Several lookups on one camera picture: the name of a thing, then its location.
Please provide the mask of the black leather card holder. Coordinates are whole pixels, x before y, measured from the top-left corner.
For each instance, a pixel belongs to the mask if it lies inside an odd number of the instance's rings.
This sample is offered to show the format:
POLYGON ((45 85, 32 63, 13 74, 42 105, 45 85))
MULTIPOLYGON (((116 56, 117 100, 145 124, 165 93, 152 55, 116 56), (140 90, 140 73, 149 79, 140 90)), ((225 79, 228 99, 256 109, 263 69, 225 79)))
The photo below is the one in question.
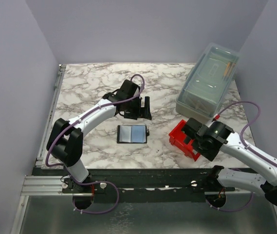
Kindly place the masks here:
POLYGON ((118 144, 146 144, 148 141, 149 129, 146 125, 118 125, 118 144))

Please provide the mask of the red plastic bin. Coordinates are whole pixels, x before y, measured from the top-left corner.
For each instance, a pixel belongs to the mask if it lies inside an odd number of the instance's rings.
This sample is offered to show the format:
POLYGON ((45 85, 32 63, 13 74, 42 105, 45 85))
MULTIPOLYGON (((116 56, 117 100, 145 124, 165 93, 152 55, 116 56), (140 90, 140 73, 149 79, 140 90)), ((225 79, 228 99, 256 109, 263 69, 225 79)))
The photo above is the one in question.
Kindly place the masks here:
POLYGON ((200 153, 195 153, 191 143, 185 143, 184 140, 186 139, 186 134, 182 132, 182 128, 185 126, 186 121, 181 120, 174 129, 168 134, 169 136, 169 143, 178 149, 180 149, 186 157, 192 158, 194 161, 200 157, 200 153))

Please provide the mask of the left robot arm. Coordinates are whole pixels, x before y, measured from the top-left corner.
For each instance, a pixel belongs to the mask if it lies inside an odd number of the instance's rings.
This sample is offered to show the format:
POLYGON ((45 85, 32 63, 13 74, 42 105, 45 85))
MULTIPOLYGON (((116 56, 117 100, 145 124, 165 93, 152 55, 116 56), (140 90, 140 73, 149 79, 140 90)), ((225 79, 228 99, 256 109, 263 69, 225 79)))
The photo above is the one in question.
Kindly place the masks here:
POLYGON ((87 178, 90 173, 81 160, 83 138, 103 121, 119 112, 124 112, 124 118, 151 120, 150 97, 145 97, 144 106, 141 106, 141 101, 140 97, 127 102, 101 99, 91 109, 71 120, 60 118, 54 123, 46 146, 47 157, 52 155, 65 166, 75 179, 74 187, 79 192, 86 192, 91 185, 87 178))

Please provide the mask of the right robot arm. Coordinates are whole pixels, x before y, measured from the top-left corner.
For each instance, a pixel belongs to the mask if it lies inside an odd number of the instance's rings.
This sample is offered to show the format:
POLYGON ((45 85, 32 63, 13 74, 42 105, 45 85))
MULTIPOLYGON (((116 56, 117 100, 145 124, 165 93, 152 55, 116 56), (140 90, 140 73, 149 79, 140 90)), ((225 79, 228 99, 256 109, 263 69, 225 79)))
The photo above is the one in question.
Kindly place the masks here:
POLYGON ((209 161, 223 152, 255 171, 254 174, 235 172, 216 166, 212 176, 206 179, 210 190, 217 191, 221 187, 241 188, 264 195, 270 203, 277 206, 277 158, 241 140, 237 132, 220 121, 204 125, 190 118, 185 127, 186 134, 193 141, 193 149, 209 161))

